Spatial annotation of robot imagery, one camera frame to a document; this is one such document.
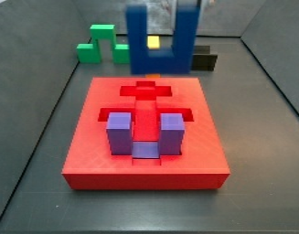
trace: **toy block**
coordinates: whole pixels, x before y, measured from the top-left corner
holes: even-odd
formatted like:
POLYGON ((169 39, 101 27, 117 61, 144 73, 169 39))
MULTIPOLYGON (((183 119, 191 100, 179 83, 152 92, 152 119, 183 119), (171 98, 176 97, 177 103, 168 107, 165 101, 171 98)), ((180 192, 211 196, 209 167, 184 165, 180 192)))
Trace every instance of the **toy block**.
POLYGON ((192 70, 208 70, 215 68, 217 55, 209 54, 209 46, 195 46, 192 53, 192 70))
MULTIPOLYGON (((159 36, 148 36, 146 37, 146 46, 149 49, 160 48, 160 37, 159 36)), ((145 78, 160 78, 160 74, 146 74, 145 78)))
POLYGON ((92 25, 90 26, 92 43, 97 40, 106 39, 110 42, 112 48, 116 45, 114 25, 92 25))
POLYGON ((146 45, 149 49, 160 48, 160 38, 159 36, 146 37, 146 45))
POLYGON ((146 8, 126 7, 126 37, 132 74, 185 74, 191 71, 192 46, 200 8, 180 5, 171 48, 146 47, 146 8))
POLYGON ((146 74, 145 78, 160 78, 161 75, 160 74, 146 74))
POLYGON ((136 142, 156 142, 159 136, 155 101, 134 102, 134 129, 136 142))
POLYGON ((132 157, 142 159, 160 158, 157 142, 133 142, 132 157))
POLYGON ((92 79, 62 169, 72 189, 217 189, 228 175, 229 168, 197 78, 92 79), (110 155, 106 117, 97 121, 97 115, 106 106, 134 108, 134 96, 121 96, 121 84, 128 93, 136 84, 156 90, 157 87, 169 87, 172 95, 159 96, 155 105, 161 113, 169 110, 183 113, 180 156, 138 159, 132 155, 110 155))
POLYGON ((81 63, 100 63, 101 55, 98 46, 93 44, 78 44, 77 45, 77 56, 78 62, 81 63))
POLYGON ((112 112, 106 119, 106 139, 112 155, 130 155, 132 153, 132 115, 112 112))
POLYGON ((180 155, 184 122, 180 113, 161 113, 159 154, 180 155))
POLYGON ((113 63, 129 63, 129 47, 117 44, 112 50, 113 63))

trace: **yellow block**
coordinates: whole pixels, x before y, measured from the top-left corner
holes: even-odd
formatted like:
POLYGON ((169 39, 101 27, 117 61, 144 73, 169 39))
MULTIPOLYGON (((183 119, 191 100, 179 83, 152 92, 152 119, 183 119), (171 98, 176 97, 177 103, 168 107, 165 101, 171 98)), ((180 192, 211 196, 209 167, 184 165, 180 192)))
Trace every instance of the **yellow block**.
POLYGON ((148 48, 160 48, 160 38, 159 36, 146 37, 146 47, 148 48))
MULTIPOLYGON (((146 37, 146 47, 149 49, 160 48, 160 38, 159 36, 148 36, 146 37)), ((146 74, 145 78, 160 78, 160 74, 146 74)))

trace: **blue block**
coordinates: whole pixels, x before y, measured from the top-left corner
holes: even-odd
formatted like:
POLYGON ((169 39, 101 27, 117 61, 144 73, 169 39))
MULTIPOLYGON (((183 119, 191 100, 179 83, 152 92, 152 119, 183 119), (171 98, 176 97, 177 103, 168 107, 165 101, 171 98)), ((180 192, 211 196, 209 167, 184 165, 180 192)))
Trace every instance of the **blue block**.
POLYGON ((132 74, 189 73, 199 12, 197 6, 180 5, 176 12, 172 47, 148 49, 146 8, 144 5, 126 7, 125 21, 132 74))
POLYGON ((132 115, 128 112, 112 112, 106 118, 106 139, 112 155, 132 154, 132 115))
POLYGON ((180 113, 161 113, 159 154, 180 155, 184 122, 180 113))
POLYGON ((157 142, 133 142, 132 156, 142 159, 160 158, 157 142))

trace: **red base plate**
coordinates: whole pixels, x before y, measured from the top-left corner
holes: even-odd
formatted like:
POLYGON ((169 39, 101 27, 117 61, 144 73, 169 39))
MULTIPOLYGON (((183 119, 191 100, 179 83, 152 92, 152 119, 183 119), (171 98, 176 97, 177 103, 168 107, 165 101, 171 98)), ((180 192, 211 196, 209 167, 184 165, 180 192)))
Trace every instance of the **red base plate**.
POLYGON ((199 80, 94 78, 78 117, 62 175, 73 189, 219 188, 229 175, 229 168, 199 80), (181 155, 161 155, 160 159, 132 159, 130 155, 110 155, 106 142, 109 112, 130 112, 136 138, 144 141, 156 138, 156 131, 144 131, 146 126, 142 126, 142 130, 137 129, 141 127, 134 122, 138 95, 121 96, 121 86, 133 87, 136 83, 145 86, 144 82, 153 82, 155 86, 171 89, 171 96, 169 91, 160 91, 156 97, 156 121, 161 112, 181 112, 185 126, 181 155))

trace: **green block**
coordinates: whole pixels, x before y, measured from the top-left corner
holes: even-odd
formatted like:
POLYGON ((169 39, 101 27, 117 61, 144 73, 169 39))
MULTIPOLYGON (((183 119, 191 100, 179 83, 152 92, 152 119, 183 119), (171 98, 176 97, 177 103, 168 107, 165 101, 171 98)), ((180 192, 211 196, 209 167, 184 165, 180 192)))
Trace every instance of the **green block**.
POLYGON ((77 50, 78 62, 100 63, 101 61, 100 49, 98 47, 94 47, 93 44, 78 44, 76 50, 77 50))
POLYGON ((129 63, 129 47, 117 44, 112 50, 113 63, 129 63))
POLYGON ((112 47, 116 45, 114 25, 92 25, 90 26, 92 42, 97 44, 97 40, 106 39, 112 47))

